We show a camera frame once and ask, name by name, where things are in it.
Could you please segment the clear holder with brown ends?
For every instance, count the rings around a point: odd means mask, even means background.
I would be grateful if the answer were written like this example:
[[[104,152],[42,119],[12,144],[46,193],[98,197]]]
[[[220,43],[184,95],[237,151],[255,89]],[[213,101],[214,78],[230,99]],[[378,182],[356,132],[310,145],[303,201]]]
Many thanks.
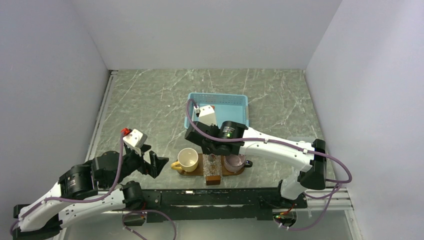
[[[202,155],[203,176],[207,186],[218,186],[222,181],[221,156],[214,154]]]

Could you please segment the yellow ceramic mug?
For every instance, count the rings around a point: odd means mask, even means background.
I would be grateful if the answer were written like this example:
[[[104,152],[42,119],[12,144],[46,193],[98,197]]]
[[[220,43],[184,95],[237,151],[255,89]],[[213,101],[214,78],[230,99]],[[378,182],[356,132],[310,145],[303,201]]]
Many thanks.
[[[184,148],[177,155],[177,161],[170,167],[173,170],[191,173],[196,170],[199,163],[199,155],[193,148]]]

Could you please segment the brown oval wooden tray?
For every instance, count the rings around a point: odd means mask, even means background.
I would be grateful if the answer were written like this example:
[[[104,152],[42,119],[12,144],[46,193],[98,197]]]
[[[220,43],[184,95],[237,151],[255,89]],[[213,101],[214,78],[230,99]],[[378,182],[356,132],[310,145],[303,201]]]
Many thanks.
[[[240,175],[245,168],[242,167],[237,172],[231,172],[225,168],[225,157],[222,156],[220,160],[209,161],[208,155],[202,153],[198,154],[198,165],[192,172],[187,172],[182,169],[176,169],[176,171],[183,176],[237,176]]]

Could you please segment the mauve ceramic cup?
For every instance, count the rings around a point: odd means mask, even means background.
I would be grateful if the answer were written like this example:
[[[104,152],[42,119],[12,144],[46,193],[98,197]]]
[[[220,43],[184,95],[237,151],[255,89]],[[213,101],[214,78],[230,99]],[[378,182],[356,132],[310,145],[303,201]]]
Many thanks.
[[[238,173],[244,168],[251,168],[253,162],[246,159],[246,156],[243,154],[230,154],[224,157],[224,167],[227,171],[231,173]]]

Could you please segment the light blue plastic basket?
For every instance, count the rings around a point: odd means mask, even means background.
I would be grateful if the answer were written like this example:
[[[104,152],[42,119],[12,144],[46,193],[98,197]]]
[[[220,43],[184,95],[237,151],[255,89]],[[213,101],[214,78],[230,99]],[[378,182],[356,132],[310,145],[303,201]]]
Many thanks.
[[[221,127],[225,121],[240,123],[247,127],[250,125],[248,97],[246,95],[191,92],[188,94],[188,99],[193,99],[198,107],[214,106],[217,127]],[[188,106],[188,112],[192,121],[198,121],[193,104]]]

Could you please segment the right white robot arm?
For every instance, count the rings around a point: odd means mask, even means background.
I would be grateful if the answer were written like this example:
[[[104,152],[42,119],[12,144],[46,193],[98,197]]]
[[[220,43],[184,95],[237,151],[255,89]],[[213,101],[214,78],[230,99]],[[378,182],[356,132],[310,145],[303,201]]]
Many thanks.
[[[194,121],[184,138],[207,155],[249,155],[290,165],[292,174],[275,194],[276,203],[282,208],[289,207],[306,190],[326,188],[327,159],[323,155],[325,141],[321,139],[312,143],[290,141],[234,121],[225,121],[221,127]]]

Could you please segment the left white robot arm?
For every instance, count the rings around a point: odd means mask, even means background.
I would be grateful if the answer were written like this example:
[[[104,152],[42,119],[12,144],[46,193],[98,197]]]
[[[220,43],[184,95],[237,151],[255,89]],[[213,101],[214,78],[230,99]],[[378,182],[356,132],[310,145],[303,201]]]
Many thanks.
[[[122,180],[132,172],[156,178],[169,162],[148,151],[150,161],[122,144],[120,151],[107,151],[83,164],[77,164],[59,177],[57,183],[32,204],[13,209],[15,223],[10,233],[15,240],[46,240],[85,218],[115,210],[139,211],[158,205],[158,198],[144,192],[140,183]]]

